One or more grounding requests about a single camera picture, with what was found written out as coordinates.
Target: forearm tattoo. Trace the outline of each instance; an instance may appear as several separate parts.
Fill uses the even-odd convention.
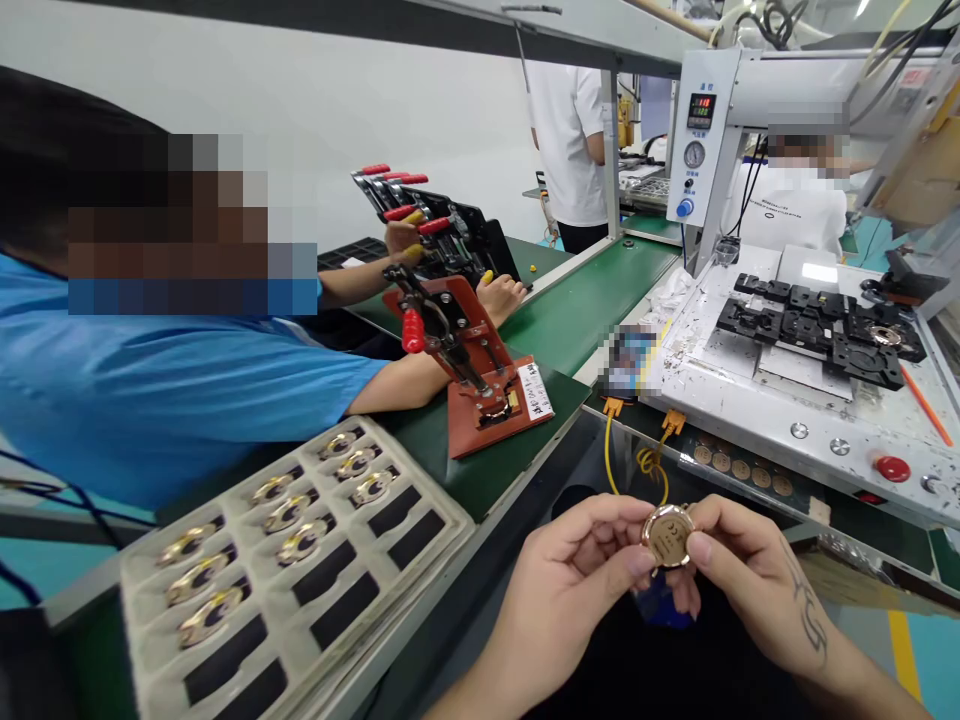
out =
[[[821,669],[827,664],[827,633],[823,629],[823,623],[820,621],[817,611],[817,597],[810,587],[810,582],[803,574],[800,567],[800,561],[790,550],[785,538],[780,538],[783,545],[783,552],[787,556],[787,567],[790,568],[790,575],[793,578],[793,599],[800,608],[800,620],[803,624],[804,632],[807,633],[807,640],[814,652],[820,657]]]

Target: digital temperature controller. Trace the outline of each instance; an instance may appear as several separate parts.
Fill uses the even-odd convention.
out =
[[[709,130],[713,123],[713,107],[716,103],[716,95],[692,93],[690,95],[690,112],[687,114],[687,127]]]

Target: hand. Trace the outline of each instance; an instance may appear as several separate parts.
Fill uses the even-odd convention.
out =
[[[523,283],[513,280],[509,275],[501,275],[490,284],[481,280],[477,285],[477,299],[487,311],[494,327],[500,327],[507,318],[516,312],[527,296]]]
[[[423,247],[420,245],[420,233],[415,225],[391,221],[387,223],[383,240],[393,262],[402,262],[408,267],[420,262]]]
[[[651,512],[636,498],[596,495],[530,533],[490,640],[456,689],[459,707],[519,717],[570,677],[620,596],[649,587],[656,558],[638,543]]]
[[[691,561],[726,594],[760,651],[819,685],[839,681],[849,641],[774,522],[718,495],[689,512],[700,531],[687,539]]]

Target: white plastic tray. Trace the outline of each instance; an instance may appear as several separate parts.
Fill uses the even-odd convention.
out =
[[[363,434],[346,453],[321,459],[335,436],[357,430]],[[335,476],[350,453],[373,446],[381,452],[361,475],[344,481]],[[357,487],[388,467],[396,477],[385,493],[355,506],[351,495]],[[302,475],[278,498],[251,505],[267,480],[295,468]],[[311,488],[319,496],[296,523],[273,534],[264,531],[271,512]],[[324,517],[335,524],[314,552],[281,566],[277,551],[284,540],[303,523]],[[163,550],[185,532],[215,520],[222,526],[199,550],[174,565],[157,565]],[[376,644],[377,630],[400,610],[398,601],[419,593],[424,572],[459,548],[472,528],[460,506],[376,423],[366,417],[345,420],[124,551],[120,585],[141,718],[274,720],[304,700],[315,705]],[[172,583],[231,546],[235,559],[200,594],[168,607]],[[180,624],[238,582],[249,585],[248,596],[212,635],[181,649]]]

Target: blue shirt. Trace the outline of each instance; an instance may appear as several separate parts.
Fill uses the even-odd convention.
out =
[[[0,254],[0,434],[62,480],[155,510],[261,443],[335,425],[387,363],[274,318],[67,314]]]

